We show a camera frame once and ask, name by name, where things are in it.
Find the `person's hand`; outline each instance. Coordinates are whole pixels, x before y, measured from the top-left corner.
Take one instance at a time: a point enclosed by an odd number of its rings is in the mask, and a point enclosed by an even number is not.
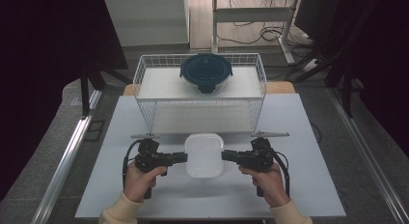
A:
[[[166,171],[166,167],[157,167],[150,172],[143,173],[136,167],[135,161],[132,161],[126,171],[124,195],[132,202],[142,203],[148,188],[156,186],[156,176]]]
[[[253,185],[261,187],[264,192],[264,199],[270,207],[281,207],[289,202],[283,187],[279,164],[274,163],[267,172],[263,173],[243,166],[239,166],[238,170],[243,174],[252,176]]]

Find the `floor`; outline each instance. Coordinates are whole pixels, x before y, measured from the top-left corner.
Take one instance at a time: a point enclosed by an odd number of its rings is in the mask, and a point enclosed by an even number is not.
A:
[[[296,27],[291,28],[291,30],[294,30],[294,38],[297,41],[309,43],[310,40],[305,39]],[[193,37],[193,34],[198,34],[201,37],[206,36],[199,31],[192,31],[191,37]],[[238,40],[248,41],[253,36],[237,35],[234,37]],[[205,47],[204,45],[199,45],[199,43],[195,44],[197,44],[197,48],[190,49],[180,46],[168,46],[166,48],[124,48],[123,51],[130,70],[119,70],[119,72],[132,78],[132,69],[135,69],[142,54],[208,52],[209,46]],[[286,65],[281,48],[276,42],[252,46],[237,45],[236,43],[230,43],[229,45],[227,42],[226,45],[222,45],[221,42],[220,44],[221,52],[251,51],[259,53],[269,81],[284,80],[286,75],[292,70],[292,67]],[[295,56],[297,62],[309,51],[308,48],[293,50],[299,55]],[[356,155],[355,145],[329,99],[328,89],[323,82],[326,73],[327,71],[322,71],[306,81],[295,83],[294,87],[303,100],[311,122],[317,127],[314,128],[314,133],[317,141],[319,140],[319,147],[325,158],[329,159],[327,166],[333,172],[333,180],[341,185],[339,188],[340,198],[342,199],[345,211],[350,217],[331,221],[315,218],[314,223],[395,223],[372,178],[360,178],[360,173],[368,175],[367,166],[360,159],[360,156]],[[104,93],[107,96],[103,99],[107,99],[107,103],[111,104],[103,109],[106,115],[106,113],[110,113],[115,109],[116,101],[110,99],[120,95],[125,85],[109,74],[104,73],[103,76],[107,83],[104,89]],[[404,172],[409,167],[409,160],[382,126],[370,115],[365,105],[361,103],[359,87],[354,84],[354,88],[357,89],[357,92],[353,93],[352,96],[354,121],[370,145],[374,156],[385,174],[390,179],[402,204],[408,208],[409,175]],[[103,120],[105,122],[104,131],[106,131],[106,128],[109,126],[109,118],[105,118],[103,114],[100,115],[100,117],[95,116],[95,121]],[[63,102],[60,109],[49,130],[44,135],[37,151],[20,174],[6,199],[1,202],[0,223],[31,222],[80,117],[80,86],[79,81],[74,81],[64,89]],[[48,223],[96,223],[96,220],[74,219],[73,214],[76,211],[83,189],[94,167],[94,161],[98,153],[97,146],[103,141],[103,134],[95,137],[93,133],[87,133],[86,140],[73,162],[67,182],[62,188],[62,193],[57,200]],[[350,174],[345,174],[344,170],[350,171]],[[368,197],[373,202],[369,207],[363,206],[363,204],[368,204],[368,201],[363,201],[363,199],[368,199]],[[382,216],[381,219],[375,219],[375,216],[380,215]]]

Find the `white wire basket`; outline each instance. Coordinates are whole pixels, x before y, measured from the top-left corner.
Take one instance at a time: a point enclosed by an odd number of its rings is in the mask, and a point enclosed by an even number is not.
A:
[[[151,133],[250,133],[259,121],[266,85],[257,53],[218,54],[232,64],[222,92],[201,96],[181,77],[180,65],[194,54],[143,55],[133,93]]]

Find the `wall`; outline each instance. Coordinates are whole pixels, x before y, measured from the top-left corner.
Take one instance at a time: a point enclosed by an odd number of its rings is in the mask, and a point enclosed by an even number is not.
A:
[[[188,43],[187,0],[107,0],[121,46]]]

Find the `cable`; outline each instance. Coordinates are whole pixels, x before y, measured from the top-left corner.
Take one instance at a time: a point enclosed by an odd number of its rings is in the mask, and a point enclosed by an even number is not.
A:
[[[133,149],[133,147],[137,144],[137,143],[141,143],[141,140],[136,140],[135,142],[133,142],[130,146],[129,149],[126,152],[125,157],[123,158],[123,186],[125,186],[125,179],[126,179],[126,171],[127,171],[127,167],[128,167],[128,161],[129,161],[129,154],[130,151]]]
[[[272,33],[272,34],[276,34],[276,37],[272,38],[272,39],[268,39],[266,38],[264,35],[267,33]],[[259,31],[259,35],[262,37],[263,40],[267,41],[267,42],[273,42],[275,40],[277,40],[281,35],[282,32],[279,32],[277,30],[275,30],[273,27],[263,27],[260,31]]]
[[[265,3],[265,7],[267,7],[267,2],[268,2],[268,0],[262,0],[261,3],[259,4],[259,7],[261,7],[261,5],[264,4],[264,3]],[[234,4],[235,7],[237,7],[237,5],[234,3],[233,0],[229,0],[229,5],[230,5],[231,8],[232,8],[232,3]],[[243,24],[236,24],[235,22],[233,22],[232,24],[234,26],[236,26],[236,27],[240,27],[240,26],[250,25],[250,24],[253,24],[253,23],[255,23],[255,22],[247,22],[247,23],[243,23]]]
[[[316,140],[316,143],[319,144],[319,142],[321,142],[321,139],[322,139],[322,133],[321,133],[321,131],[319,130],[318,126],[316,126],[315,124],[313,124],[313,123],[311,123],[311,122],[310,122],[310,125],[311,125],[313,128],[316,129],[316,132],[318,132],[318,140]]]
[[[288,75],[285,78],[285,81],[289,81],[289,78],[291,77],[292,74],[295,72],[298,72],[299,70],[302,70],[310,61],[311,59],[318,53],[318,51],[313,48],[313,50],[307,54],[304,58],[302,58],[297,65],[295,65],[291,71],[288,73]]]
[[[294,36],[292,36],[292,33],[291,33],[291,32],[288,31],[288,33],[289,33],[289,35],[291,36],[291,38],[293,39],[293,41],[292,41],[292,40],[289,40],[289,39],[286,40],[286,41],[287,41],[286,44],[288,44],[289,46],[313,47],[312,44],[304,44],[304,43],[298,42],[298,41],[294,38]]]
[[[288,72],[283,73],[283,74],[280,74],[280,75],[277,75],[277,76],[274,76],[274,77],[268,77],[267,80],[273,80],[273,79],[279,78],[279,77],[281,77],[281,76],[285,76],[285,75],[287,75],[287,74],[288,74]]]
[[[276,152],[276,154],[281,155],[286,160],[286,169],[288,170],[289,164],[288,164],[288,159],[286,158],[286,156],[284,154],[280,153],[280,152]]]
[[[271,65],[265,65],[263,66],[264,68],[292,68],[293,66],[271,66]]]
[[[296,53],[296,52],[294,51],[294,49],[297,49],[297,48],[310,48],[310,49],[312,49],[312,47],[309,47],[309,46],[294,46],[294,47],[292,47],[292,48],[290,49],[291,53],[292,53],[293,55],[295,55],[295,56],[297,56],[297,57],[301,57],[301,58],[303,58],[303,57],[305,57],[305,56],[307,56],[307,55],[300,55],[300,54]]]
[[[278,156],[278,153],[277,153],[277,152],[273,151],[272,154],[273,154],[273,158],[276,159],[277,163],[280,165],[280,167],[281,167],[281,169],[282,169],[282,172],[283,172],[284,178],[285,178],[285,185],[286,185],[285,191],[286,191],[286,195],[287,195],[288,197],[290,197],[290,196],[289,196],[289,173],[288,173],[288,169],[287,169],[288,165],[287,165],[287,166],[284,165],[283,161],[280,159],[280,157]]]
[[[258,42],[258,41],[261,39],[261,37],[259,37],[258,39],[256,39],[256,40],[253,41],[253,42],[239,42],[239,41],[232,40],[232,39],[221,38],[221,37],[219,37],[219,35],[216,35],[216,36],[217,36],[218,39],[220,39],[220,40],[222,40],[222,41],[236,42],[236,43],[242,43],[242,44],[252,44],[252,43]]]

